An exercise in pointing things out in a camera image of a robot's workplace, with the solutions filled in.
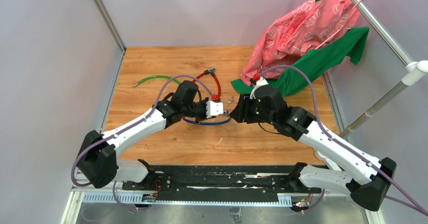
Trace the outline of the silver key with ring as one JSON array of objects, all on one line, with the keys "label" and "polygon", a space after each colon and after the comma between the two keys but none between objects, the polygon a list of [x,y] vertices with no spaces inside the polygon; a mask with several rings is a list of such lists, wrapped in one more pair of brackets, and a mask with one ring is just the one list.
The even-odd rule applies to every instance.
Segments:
[{"label": "silver key with ring", "polygon": [[228,99],[227,106],[230,106],[230,104],[231,104],[233,101],[234,101],[234,96],[232,96],[232,97],[230,97],[230,98]]}]

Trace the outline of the blue cable lock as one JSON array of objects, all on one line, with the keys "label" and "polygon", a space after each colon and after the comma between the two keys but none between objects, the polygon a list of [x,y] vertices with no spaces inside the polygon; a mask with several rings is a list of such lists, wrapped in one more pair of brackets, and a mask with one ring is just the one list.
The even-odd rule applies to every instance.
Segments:
[{"label": "blue cable lock", "polygon": [[194,125],[219,126],[230,122],[231,117],[228,115],[222,114],[219,116],[213,116],[208,118],[204,114],[193,114],[193,115],[184,115],[182,117],[182,120]]}]

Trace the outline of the red cable lock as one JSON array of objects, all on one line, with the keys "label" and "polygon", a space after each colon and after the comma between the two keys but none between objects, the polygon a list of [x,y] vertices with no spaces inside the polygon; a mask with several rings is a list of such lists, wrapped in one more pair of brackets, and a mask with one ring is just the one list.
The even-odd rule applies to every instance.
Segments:
[{"label": "red cable lock", "polygon": [[203,82],[212,92],[215,99],[220,99],[223,96],[223,89],[219,76],[217,75],[216,69],[212,66],[193,70],[190,75]]}]

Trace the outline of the green cable lock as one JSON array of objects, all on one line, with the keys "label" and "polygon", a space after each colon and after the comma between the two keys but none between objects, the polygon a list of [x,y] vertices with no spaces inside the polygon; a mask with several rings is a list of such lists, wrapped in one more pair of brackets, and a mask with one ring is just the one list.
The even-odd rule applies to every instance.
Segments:
[{"label": "green cable lock", "polygon": [[172,77],[166,76],[166,75],[153,75],[153,76],[149,76],[149,77],[146,77],[146,78],[143,78],[143,79],[139,80],[137,83],[135,83],[132,86],[132,88],[135,88],[135,87],[139,86],[140,84],[145,83],[145,82],[147,82],[149,80],[153,80],[153,79],[166,79],[166,80],[170,80],[171,78]]}]

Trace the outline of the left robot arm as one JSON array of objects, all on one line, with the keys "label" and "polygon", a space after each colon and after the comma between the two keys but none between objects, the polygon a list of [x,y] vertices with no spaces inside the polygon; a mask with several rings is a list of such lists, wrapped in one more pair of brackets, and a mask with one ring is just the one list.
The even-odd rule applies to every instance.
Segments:
[{"label": "left robot arm", "polygon": [[81,187],[74,177],[75,170],[88,179],[89,185],[99,189],[114,181],[131,181],[140,189],[149,190],[154,186],[154,170],[143,160],[120,160],[119,156],[128,148],[162,131],[182,117],[207,118],[209,98],[196,102],[198,86],[191,81],[183,81],[174,93],[169,93],[143,115],[107,132],[88,132],[72,167],[72,181]]}]

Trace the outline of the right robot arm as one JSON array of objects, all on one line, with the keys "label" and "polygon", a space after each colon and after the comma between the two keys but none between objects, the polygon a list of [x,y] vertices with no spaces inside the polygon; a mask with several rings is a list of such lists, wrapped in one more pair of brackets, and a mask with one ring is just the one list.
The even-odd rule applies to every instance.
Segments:
[{"label": "right robot arm", "polygon": [[328,130],[313,114],[298,106],[287,106],[279,90],[263,85],[251,94],[241,94],[230,114],[238,123],[268,123],[279,134],[312,147],[336,163],[341,170],[328,170],[306,163],[295,164],[289,188],[321,188],[351,197],[359,206],[378,211],[391,186],[397,164],[389,157],[373,157]]}]

